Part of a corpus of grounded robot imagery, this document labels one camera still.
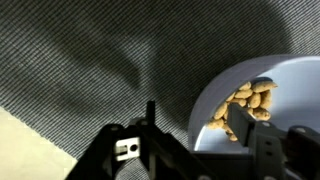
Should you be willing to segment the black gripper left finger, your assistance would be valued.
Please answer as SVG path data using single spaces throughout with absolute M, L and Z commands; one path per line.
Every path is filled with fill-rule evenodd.
M 154 101 L 147 102 L 146 120 L 151 124 L 155 123 L 155 102 Z

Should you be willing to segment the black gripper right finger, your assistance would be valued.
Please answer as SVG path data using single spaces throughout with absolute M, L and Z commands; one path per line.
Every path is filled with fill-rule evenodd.
M 237 103 L 228 106 L 227 124 L 243 147 L 248 147 L 256 119 Z

